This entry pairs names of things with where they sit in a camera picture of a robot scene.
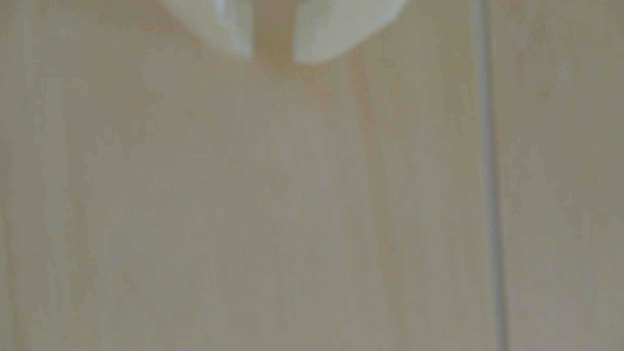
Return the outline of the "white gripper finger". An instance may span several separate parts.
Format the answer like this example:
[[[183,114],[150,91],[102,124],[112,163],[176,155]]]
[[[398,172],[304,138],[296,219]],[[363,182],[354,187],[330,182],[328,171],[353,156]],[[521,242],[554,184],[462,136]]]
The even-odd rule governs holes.
[[[303,1],[297,6],[292,59],[320,65],[391,25],[408,1]]]
[[[254,4],[251,1],[161,1],[193,36],[234,60],[254,58]]]

